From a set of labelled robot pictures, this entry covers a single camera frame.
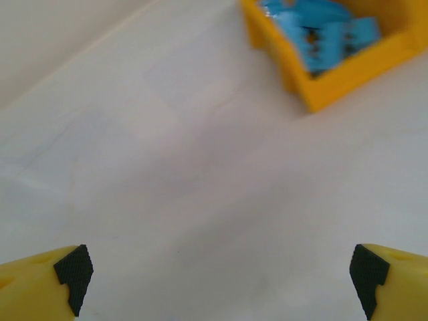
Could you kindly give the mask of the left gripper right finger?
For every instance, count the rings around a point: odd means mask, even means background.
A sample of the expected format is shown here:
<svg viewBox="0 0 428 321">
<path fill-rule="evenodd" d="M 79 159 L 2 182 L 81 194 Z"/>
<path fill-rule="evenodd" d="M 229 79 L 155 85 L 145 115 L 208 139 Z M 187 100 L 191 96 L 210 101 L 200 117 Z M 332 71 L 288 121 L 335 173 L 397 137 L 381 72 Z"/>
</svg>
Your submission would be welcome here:
<svg viewBox="0 0 428 321">
<path fill-rule="evenodd" d="M 427 320 L 427 257 L 358 244 L 350 277 L 367 320 Z"/>
</svg>

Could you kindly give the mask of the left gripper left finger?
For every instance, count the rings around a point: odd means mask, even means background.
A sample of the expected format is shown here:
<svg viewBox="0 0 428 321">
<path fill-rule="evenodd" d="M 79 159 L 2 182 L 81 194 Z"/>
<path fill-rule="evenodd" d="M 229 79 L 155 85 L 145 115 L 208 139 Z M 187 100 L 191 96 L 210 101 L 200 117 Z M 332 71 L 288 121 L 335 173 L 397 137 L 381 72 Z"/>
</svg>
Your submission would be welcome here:
<svg viewBox="0 0 428 321">
<path fill-rule="evenodd" d="M 86 245 L 1 264 L 2 320 L 75 320 L 93 274 Z"/>
</svg>

